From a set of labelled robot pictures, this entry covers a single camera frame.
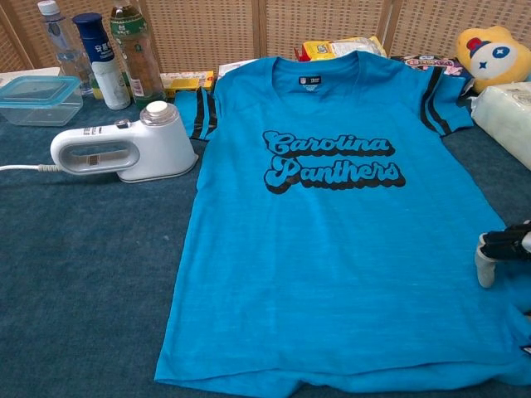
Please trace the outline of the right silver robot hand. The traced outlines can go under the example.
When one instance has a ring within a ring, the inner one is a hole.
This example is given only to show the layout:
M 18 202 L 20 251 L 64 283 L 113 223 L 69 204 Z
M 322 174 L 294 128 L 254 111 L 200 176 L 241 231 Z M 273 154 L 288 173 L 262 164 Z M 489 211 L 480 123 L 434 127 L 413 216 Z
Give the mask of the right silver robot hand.
M 500 261 L 530 261 L 530 220 L 479 236 L 475 266 L 482 288 L 494 284 L 495 267 Z

